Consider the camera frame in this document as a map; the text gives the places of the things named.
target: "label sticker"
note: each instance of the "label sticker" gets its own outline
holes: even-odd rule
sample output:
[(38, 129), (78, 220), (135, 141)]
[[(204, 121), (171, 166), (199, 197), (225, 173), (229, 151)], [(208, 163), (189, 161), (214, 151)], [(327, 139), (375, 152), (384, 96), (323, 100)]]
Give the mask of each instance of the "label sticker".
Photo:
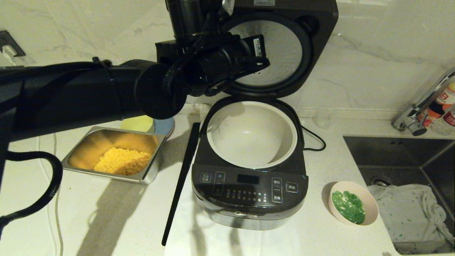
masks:
[(259, 38), (253, 39), (253, 44), (254, 44), (254, 53), (256, 54), (256, 57), (262, 57), (262, 51), (261, 51), (261, 41)]
[(275, 6), (275, 0), (254, 0), (254, 6)]

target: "white tile wall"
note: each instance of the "white tile wall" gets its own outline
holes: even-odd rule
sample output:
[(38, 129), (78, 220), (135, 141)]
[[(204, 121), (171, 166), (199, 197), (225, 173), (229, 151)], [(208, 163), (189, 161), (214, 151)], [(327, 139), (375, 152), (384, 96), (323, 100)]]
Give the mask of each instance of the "white tile wall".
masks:
[[(22, 65), (90, 60), (156, 60), (173, 38), (164, 0), (0, 0)], [(302, 88), (284, 98), (308, 108), (403, 109), (455, 65), (453, 0), (338, 0), (339, 20)], [(189, 97), (187, 103), (213, 103)]]

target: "white inner pot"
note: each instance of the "white inner pot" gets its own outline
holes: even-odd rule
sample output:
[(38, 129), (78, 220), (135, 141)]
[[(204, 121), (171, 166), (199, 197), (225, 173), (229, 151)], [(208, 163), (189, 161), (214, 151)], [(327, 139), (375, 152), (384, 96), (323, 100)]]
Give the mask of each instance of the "white inner pot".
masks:
[(236, 166), (261, 169), (275, 166), (292, 154), (297, 130), (278, 108), (244, 101), (218, 110), (208, 123), (207, 138), (222, 159)]

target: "faucet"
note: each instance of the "faucet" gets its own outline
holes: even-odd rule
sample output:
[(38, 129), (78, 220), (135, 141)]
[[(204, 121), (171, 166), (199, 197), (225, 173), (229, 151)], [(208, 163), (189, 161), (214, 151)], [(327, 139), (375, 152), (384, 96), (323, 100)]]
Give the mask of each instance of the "faucet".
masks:
[(447, 81), (453, 76), (455, 76), (455, 67), (444, 73), (444, 75), (439, 78), (439, 80), (423, 95), (422, 98), (420, 98), (420, 100), (418, 100), (415, 104), (412, 104), (397, 119), (395, 119), (392, 122), (392, 127), (399, 131), (408, 129), (414, 136), (420, 136), (426, 133), (427, 129), (423, 126), (426, 116), (420, 121), (417, 119), (417, 116), (422, 111), (422, 108), (427, 106), (427, 104), (434, 99), (433, 96), (437, 92), (443, 89), (443, 87), (449, 85)]

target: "kitchen sink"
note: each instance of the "kitchen sink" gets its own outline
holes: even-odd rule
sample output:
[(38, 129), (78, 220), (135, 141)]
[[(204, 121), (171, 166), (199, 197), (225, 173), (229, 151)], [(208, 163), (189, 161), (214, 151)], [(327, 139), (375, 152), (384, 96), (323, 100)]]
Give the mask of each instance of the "kitchen sink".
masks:
[(455, 234), (455, 140), (376, 137), (344, 140), (368, 186), (430, 186), (447, 213), (445, 223), (449, 231)]

